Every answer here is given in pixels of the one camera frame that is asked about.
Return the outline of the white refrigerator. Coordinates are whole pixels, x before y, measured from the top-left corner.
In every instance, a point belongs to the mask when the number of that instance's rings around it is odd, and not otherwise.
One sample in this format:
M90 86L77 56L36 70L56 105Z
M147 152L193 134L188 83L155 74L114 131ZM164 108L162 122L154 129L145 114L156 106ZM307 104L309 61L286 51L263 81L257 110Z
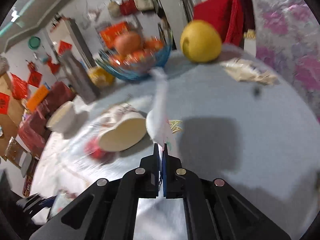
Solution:
M85 68L89 69L96 66L92 53L74 19L63 18L56 27L48 31L48 36L59 56L65 50L70 50Z

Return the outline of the yellow plastic bag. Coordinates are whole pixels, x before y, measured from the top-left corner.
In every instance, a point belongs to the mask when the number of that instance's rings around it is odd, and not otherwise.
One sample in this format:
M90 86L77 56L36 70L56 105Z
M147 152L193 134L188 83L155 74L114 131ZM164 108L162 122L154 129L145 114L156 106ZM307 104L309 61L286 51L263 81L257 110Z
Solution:
M114 84L115 77L99 66L89 68L89 78L98 88L109 87Z

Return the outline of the crumpled paper wrapper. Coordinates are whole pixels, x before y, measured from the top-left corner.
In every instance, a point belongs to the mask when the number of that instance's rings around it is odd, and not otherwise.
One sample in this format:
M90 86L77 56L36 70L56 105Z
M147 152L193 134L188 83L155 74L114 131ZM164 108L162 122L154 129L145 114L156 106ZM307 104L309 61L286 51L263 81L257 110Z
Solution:
M255 62L241 58L222 61L225 72L237 82L255 82L262 85L274 85L278 82L275 74L261 70Z

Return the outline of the white feather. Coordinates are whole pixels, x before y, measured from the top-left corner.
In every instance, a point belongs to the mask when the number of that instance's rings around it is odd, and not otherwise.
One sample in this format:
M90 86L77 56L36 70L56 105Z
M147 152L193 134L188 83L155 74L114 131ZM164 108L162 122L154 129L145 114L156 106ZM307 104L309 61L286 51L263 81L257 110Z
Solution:
M168 153L178 153L177 143L167 117L168 80L162 68L153 68L150 73L155 80L156 90L152 107L146 117L146 129L153 142L162 148L167 144Z

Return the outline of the green ceiling fan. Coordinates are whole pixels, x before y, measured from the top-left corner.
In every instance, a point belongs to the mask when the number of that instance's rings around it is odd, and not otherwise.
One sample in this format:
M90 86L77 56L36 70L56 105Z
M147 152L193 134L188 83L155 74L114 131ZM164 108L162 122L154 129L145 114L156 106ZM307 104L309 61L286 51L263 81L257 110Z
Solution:
M17 20L22 17L22 15L27 11L27 9L35 2L35 0L29 0L25 5L22 7L22 9L18 12L17 10L13 10L11 13L11 20L10 22L5 25L4 27L1 27L1 37L14 25L17 24Z

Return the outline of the orange box on side table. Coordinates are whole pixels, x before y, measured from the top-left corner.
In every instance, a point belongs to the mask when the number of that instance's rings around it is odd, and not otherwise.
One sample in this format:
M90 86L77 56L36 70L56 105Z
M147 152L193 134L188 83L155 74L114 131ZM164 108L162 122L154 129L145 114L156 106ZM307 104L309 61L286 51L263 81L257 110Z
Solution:
M46 85L41 85L38 90L30 97L26 103L27 109L33 113L38 105L44 100L44 98L49 94L50 89Z

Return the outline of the red plastic bag on wall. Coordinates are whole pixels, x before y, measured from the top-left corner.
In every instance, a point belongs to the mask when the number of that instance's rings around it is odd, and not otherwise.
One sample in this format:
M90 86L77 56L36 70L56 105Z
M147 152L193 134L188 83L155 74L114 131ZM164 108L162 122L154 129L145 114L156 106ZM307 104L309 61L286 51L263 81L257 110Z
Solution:
M12 74L12 97L16 100L26 99L28 97L28 83Z

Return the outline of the light blue tablecloth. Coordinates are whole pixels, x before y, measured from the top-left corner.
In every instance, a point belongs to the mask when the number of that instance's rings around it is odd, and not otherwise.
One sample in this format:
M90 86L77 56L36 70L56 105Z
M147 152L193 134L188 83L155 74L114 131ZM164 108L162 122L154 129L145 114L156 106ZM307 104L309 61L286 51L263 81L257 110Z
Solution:
M292 239L299 239L319 211L319 123L284 79L272 86L236 82L220 62L251 56L224 46L219 61L193 64L171 54L167 118L176 120L169 144L182 165L200 178L222 178ZM153 152L149 137L116 154L110 163L80 156L94 119L127 102L146 114L155 94L152 79L118 82L86 105L74 99L78 122L67 135L52 133L38 163L32 193L50 197L59 189L81 193L99 178L115 180Z

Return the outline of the blue glass fruit bowl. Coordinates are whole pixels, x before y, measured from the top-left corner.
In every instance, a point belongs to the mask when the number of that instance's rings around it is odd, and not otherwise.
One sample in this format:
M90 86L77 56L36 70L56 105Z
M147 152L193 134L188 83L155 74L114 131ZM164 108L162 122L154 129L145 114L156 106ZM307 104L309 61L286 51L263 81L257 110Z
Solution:
M149 77L152 68L163 68L167 63L173 44L173 34L167 23L158 24L159 36L144 38L141 50L120 56L113 50L100 50L96 64L116 78L128 82Z

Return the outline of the red covered side table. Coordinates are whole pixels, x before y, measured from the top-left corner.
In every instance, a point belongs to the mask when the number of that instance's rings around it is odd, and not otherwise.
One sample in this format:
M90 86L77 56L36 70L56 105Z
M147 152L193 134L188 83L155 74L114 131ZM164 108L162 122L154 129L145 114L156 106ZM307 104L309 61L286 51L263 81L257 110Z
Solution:
M62 81L54 83L48 95L22 123L18 135L33 156L41 156L50 136L51 131L46 127L49 118L74 97L75 94Z

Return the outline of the red fu diamond poster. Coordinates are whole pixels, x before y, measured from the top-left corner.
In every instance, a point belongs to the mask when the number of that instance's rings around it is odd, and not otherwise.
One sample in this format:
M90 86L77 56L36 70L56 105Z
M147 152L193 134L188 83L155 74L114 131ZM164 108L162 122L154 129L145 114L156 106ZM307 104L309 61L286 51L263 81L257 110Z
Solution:
M10 96L4 93L0 93L0 114L7 115L9 108Z

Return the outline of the steel water bottle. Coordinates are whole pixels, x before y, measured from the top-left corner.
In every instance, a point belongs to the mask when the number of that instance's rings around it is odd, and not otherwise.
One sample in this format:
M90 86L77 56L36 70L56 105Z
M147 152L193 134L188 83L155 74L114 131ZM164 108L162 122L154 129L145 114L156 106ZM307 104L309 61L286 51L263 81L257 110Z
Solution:
M70 50L66 50L60 57L62 68L71 85L86 104L97 100L99 88L92 82L82 64L74 57Z

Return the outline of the white ceramic bowl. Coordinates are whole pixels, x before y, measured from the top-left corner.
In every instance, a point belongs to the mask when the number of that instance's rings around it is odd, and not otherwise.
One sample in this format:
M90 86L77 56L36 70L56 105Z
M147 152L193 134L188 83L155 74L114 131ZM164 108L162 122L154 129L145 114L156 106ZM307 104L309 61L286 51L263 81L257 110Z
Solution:
M46 127L53 132L66 133L75 121L75 118L76 112L74 103L72 101L67 101L49 118Z

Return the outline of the yellow pomelo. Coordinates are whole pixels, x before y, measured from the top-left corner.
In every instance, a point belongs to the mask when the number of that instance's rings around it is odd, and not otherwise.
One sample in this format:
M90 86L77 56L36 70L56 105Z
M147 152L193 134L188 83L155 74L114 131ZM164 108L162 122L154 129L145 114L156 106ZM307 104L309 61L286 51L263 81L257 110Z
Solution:
M183 29L180 48L191 62L207 63L219 57L222 41L211 24L203 20L193 20Z

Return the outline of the red pillow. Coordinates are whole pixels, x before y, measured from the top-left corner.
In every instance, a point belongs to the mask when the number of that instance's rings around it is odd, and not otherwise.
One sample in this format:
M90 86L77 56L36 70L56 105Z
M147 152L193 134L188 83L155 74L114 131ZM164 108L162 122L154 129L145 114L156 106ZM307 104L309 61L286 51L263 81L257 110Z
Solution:
M223 43L239 46L243 37L244 15L239 0L206 0L194 7L194 20L210 23Z

